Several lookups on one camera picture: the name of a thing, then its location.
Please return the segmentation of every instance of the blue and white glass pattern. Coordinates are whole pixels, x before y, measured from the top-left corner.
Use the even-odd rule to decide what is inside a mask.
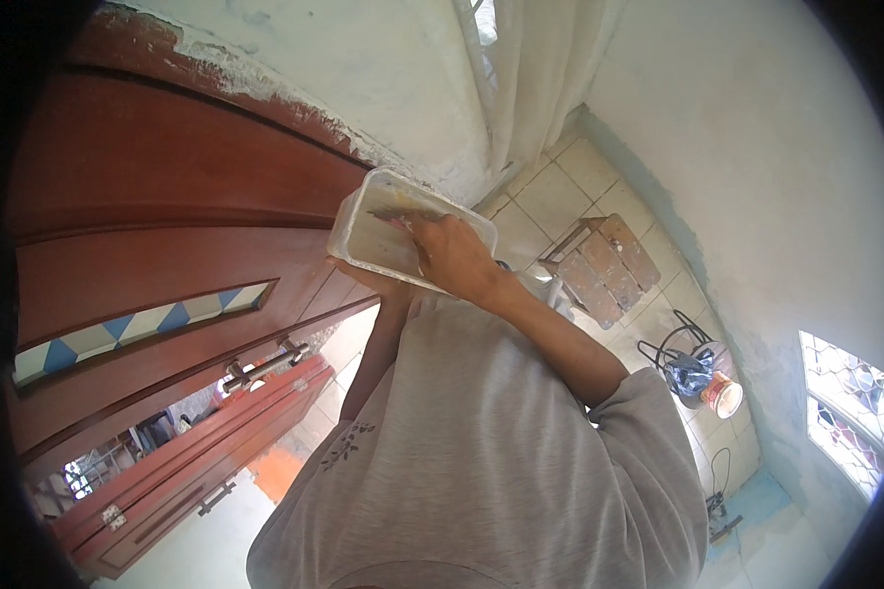
[[[268,287],[269,283],[262,283],[171,302],[57,337],[18,353],[13,380],[22,386],[145,337],[234,311],[258,309],[259,301]]]

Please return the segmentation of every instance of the hand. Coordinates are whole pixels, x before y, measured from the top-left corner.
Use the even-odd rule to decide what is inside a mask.
[[[333,264],[342,274],[353,278],[358,283],[376,292],[380,295],[382,302],[400,302],[408,306],[415,295],[416,287],[404,283],[398,278],[390,278],[389,276],[371,272],[368,269],[352,266],[332,255],[327,256],[324,260],[329,264]]]
[[[422,274],[439,289],[494,312],[512,275],[497,265],[467,221],[453,215],[437,220],[406,217],[413,230]]]

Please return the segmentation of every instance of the clear plastic container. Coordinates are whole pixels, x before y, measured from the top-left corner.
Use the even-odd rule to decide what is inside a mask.
[[[371,170],[364,183],[340,204],[327,242],[328,253],[359,268],[445,292],[422,277],[412,237],[372,214],[402,210],[463,218],[494,254],[497,228],[493,222],[386,167]]]

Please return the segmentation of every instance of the plastic container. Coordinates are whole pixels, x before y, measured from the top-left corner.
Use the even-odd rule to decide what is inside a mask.
[[[700,393],[700,398],[719,418],[726,419],[736,413],[743,403],[743,388],[722,372],[715,371],[714,378]]]
[[[444,293],[422,277],[412,236],[370,214],[388,210],[463,218],[494,254],[497,228],[493,222],[389,168],[371,170],[363,184],[340,204],[327,242],[328,253],[359,268]]]

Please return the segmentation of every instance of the gray sweatshirt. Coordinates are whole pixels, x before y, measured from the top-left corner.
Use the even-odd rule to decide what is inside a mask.
[[[707,513],[664,380],[627,378],[597,429],[514,327],[423,307],[255,538],[252,587],[693,586]]]

